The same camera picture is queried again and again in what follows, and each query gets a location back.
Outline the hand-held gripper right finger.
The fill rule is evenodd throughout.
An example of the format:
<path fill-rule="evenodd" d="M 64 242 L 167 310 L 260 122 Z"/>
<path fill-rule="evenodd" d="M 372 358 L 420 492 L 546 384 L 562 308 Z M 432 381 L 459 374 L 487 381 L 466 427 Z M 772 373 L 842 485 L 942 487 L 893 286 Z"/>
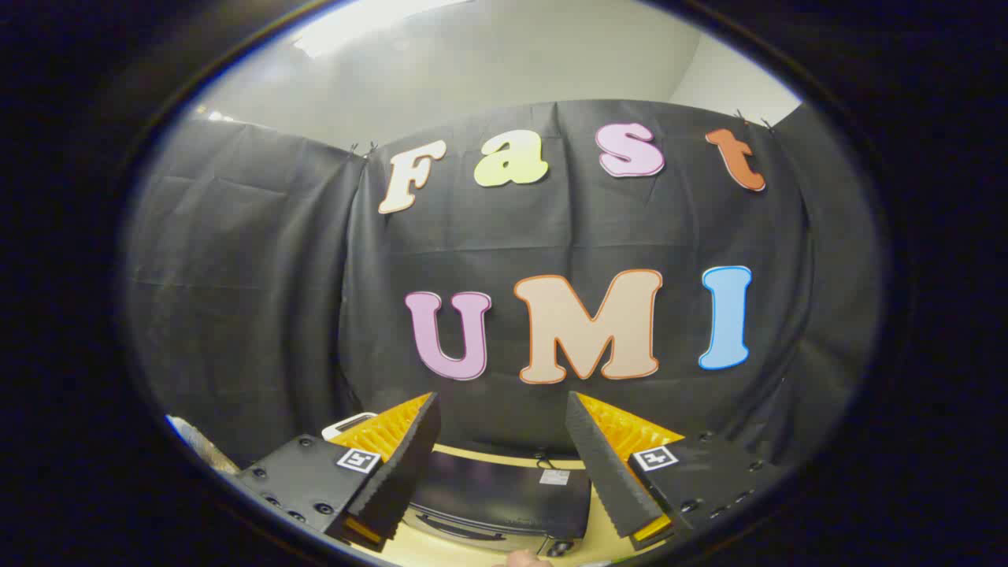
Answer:
<path fill-rule="evenodd" d="M 565 426 L 617 535 L 637 551 L 719 531 L 786 478 L 709 428 L 665 428 L 580 392 L 569 392 Z"/>

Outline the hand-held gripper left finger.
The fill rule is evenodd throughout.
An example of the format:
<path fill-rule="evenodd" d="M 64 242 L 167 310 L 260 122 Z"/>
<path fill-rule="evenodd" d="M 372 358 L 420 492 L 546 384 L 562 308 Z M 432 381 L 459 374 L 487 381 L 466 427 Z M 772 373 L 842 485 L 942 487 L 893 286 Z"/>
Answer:
<path fill-rule="evenodd" d="M 440 427 L 439 396 L 428 392 L 331 440 L 299 435 L 236 480 L 274 513 L 381 552 L 424 476 Z"/>

